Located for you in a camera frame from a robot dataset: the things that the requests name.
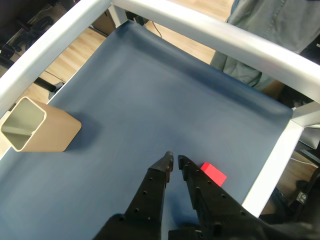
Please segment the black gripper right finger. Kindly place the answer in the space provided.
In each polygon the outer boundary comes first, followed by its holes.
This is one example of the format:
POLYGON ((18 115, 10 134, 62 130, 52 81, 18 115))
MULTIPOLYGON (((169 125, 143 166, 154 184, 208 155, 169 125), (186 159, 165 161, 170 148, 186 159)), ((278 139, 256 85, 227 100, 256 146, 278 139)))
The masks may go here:
POLYGON ((178 156, 205 240, 271 240, 272 231, 211 180, 191 159, 178 156))

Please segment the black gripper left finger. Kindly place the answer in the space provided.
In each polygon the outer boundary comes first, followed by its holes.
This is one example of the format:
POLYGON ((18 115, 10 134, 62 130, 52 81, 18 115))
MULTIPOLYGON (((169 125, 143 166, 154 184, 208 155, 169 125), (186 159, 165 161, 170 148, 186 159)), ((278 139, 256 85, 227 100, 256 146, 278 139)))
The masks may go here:
POLYGON ((165 190, 173 165, 173 153, 167 151, 148 168, 125 213, 110 217, 94 239, 160 240, 165 190))

